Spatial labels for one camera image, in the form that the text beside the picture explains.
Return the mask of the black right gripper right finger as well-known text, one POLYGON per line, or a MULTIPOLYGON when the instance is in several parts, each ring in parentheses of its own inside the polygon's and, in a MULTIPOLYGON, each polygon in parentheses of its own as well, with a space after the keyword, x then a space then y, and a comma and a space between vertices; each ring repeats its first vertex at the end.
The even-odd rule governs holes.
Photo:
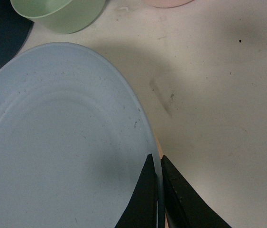
POLYGON ((165 208, 170 228, 229 228, 211 209, 167 156, 161 159, 165 208))

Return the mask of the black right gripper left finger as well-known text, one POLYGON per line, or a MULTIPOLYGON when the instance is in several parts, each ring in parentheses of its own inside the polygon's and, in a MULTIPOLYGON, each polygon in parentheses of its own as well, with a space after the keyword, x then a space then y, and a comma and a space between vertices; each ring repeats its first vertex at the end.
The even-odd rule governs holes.
POLYGON ((147 155, 130 201, 117 228, 155 228, 157 226, 157 175, 153 156, 147 155))

